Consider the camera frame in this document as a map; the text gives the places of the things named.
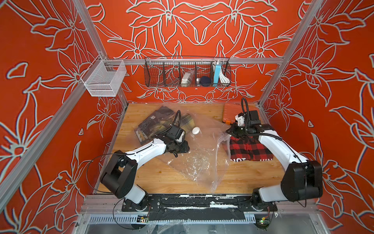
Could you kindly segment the red black plaid shirt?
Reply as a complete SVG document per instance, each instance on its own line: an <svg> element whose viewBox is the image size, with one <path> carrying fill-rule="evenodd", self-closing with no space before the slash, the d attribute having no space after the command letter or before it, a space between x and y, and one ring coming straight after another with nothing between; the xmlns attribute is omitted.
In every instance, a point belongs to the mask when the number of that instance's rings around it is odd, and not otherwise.
<svg viewBox="0 0 374 234"><path fill-rule="evenodd" d="M271 161L274 155L256 138L246 139L230 137L230 140L221 144L229 159L233 162L242 161Z"/></svg>

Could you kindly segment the clear plastic vacuum bag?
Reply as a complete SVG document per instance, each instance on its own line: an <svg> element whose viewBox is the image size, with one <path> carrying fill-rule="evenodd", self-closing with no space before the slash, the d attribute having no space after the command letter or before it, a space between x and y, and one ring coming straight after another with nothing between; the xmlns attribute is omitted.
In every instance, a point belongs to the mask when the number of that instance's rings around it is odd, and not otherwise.
<svg viewBox="0 0 374 234"><path fill-rule="evenodd" d="M224 178L230 161L229 155L221 145L230 140L229 134L226 133L227 126L203 113L212 108L209 104L192 107L188 104L164 103L158 105L155 110L161 106L166 106L175 113L180 110L182 116L190 114L195 126L201 131L197 135L193 135L192 131L186 132L185 140L190 147L188 153L180 154L177 158L173 154L166 153L158 156L158 159L184 177L204 186L210 192L215 192Z"/></svg>

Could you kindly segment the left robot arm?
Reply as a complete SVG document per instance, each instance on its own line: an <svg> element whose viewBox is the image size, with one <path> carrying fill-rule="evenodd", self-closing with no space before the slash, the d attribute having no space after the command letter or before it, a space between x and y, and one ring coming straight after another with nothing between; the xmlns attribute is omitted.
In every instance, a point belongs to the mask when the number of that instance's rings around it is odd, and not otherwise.
<svg viewBox="0 0 374 234"><path fill-rule="evenodd" d="M109 154L111 158L99 177L99 182L109 190L109 194L131 201L140 210L147 206L149 194L135 184L136 173L140 167L160 155L170 153L177 158L190 151L181 119L181 111L178 110L170 126L153 135L149 143L132 151L118 150Z"/></svg>

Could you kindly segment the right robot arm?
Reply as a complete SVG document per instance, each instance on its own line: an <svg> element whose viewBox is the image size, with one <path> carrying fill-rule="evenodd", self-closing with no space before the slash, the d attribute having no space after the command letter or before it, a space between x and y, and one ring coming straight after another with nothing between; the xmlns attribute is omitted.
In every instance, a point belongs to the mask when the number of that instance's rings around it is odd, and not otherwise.
<svg viewBox="0 0 374 234"><path fill-rule="evenodd" d="M228 151L232 161L267 161L276 158L284 169L278 185L253 190L249 205L261 211L280 201L301 202L323 195L322 166L296 152L269 124L263 124L259 113L250 110L246 98L242 111L227 129L230 135Z"/></svg>

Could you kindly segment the yellow green plaid shirt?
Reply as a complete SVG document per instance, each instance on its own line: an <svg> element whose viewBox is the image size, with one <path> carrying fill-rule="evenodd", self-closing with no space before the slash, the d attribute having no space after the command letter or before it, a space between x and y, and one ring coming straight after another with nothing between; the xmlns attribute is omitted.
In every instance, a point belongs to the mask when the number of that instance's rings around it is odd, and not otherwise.
<svg viewBox="0 0 374 234"><path fill-rule="evenodd" d="M137 128L135 128L134 132L141 145L144 145L151 139L152 136L168 129L173 120L174 117L172 116L168 116L168 118L164 120L158 120L156 117L152 116L147 118ZM187 133L191 132L195 127L193 117L190 114L183 115L179 126Z"/></svg>

